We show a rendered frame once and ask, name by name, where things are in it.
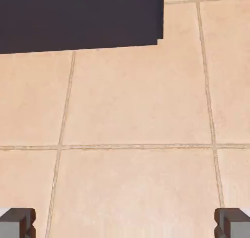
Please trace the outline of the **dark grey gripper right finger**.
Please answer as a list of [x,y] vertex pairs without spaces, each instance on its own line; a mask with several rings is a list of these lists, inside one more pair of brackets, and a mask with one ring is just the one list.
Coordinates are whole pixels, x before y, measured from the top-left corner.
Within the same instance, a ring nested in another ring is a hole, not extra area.
[[250,238],[250,209],[216,208],[214,238]]

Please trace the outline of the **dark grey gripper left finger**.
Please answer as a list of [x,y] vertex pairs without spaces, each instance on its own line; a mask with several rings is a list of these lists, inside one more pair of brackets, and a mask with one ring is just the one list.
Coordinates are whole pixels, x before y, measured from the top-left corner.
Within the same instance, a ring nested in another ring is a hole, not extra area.
[[36,238],[34,208],[0,208],[0,238]]

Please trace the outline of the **dark painted cabinet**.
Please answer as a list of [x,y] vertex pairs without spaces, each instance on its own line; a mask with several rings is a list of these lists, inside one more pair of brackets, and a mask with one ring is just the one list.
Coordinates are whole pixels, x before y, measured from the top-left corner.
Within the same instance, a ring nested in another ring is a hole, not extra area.
[[164,0],[0,0],[0,54],[156,45]]

